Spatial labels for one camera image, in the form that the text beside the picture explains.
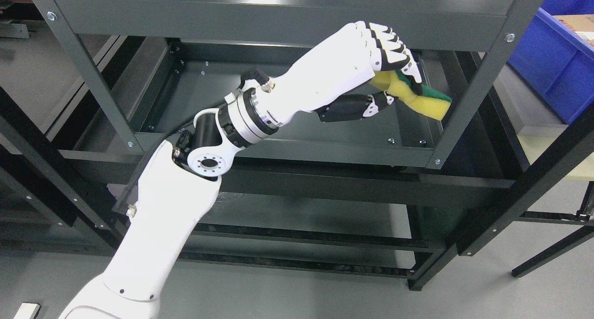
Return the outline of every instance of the robotic arm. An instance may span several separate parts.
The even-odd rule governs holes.
[[[299,111],[316,111],[321,120],[334,116],[327,121],[373,116],[393,97],[343,94],[390,70],[400,70],[411,89],[420,90],[420,71],[392,29],[358,21],[323,40],[282,76],[242,74],[223,107],[196,114],[193,133],[185,130],[175,145],[159,145],[138,180],[138,202],[119,249],[60,319],[155,319],[165,280],[214,204],[235,154],[274,134]],[[333,111],[337,107],[350,114]]]

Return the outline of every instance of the sponge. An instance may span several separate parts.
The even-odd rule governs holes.
[[[410,89],[410,80],[401,72],[375,72],[371,85],[398,97],[412,110],[427,117],[442,120],[452,105],[452,99],[435,89],[423,85],[423,95]]]

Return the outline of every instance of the screw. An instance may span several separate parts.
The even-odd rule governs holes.
[[[134,205],[128,204],[128,211],[126,211],[126,215],[130,218],[134,218],[136,215],[136,207]]]
[[[508,42],[508,43],[511,43],[511,42],[513,42],[514,40],[516,40],[516,34],[515,34],[515,33],[508,33],[508,34],[505,36],[505,41],[506,41],[506,42]]]
[[[58,15],[54,14],[53,12],[47,12],[47,19],[50,21],[58,20]]]

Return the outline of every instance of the cardboard box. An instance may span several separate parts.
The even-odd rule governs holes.
[[[577,36],[594,46],[594,14],[590,15],[558,15],[555,16]]]

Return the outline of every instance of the blue plastic bin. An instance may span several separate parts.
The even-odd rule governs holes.
[[[594,14],[594,0],[545,0],[554,15]],[[509,63],[571,124],[594,101],[594,48],[539,9]]]

